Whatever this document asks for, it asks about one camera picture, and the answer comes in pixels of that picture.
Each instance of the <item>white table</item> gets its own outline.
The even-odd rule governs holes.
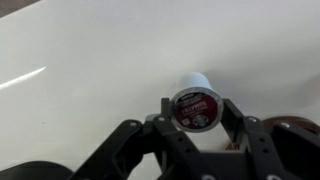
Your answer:
[[[0,169],[75,170],[125,119],[144,120],[182,75],[202,72],[246,115],[319,123],[320,2],[43,0],[0,19]],[[219,125],[189,134],[221,150]],[[160,171],[147,156],[131,179]]]

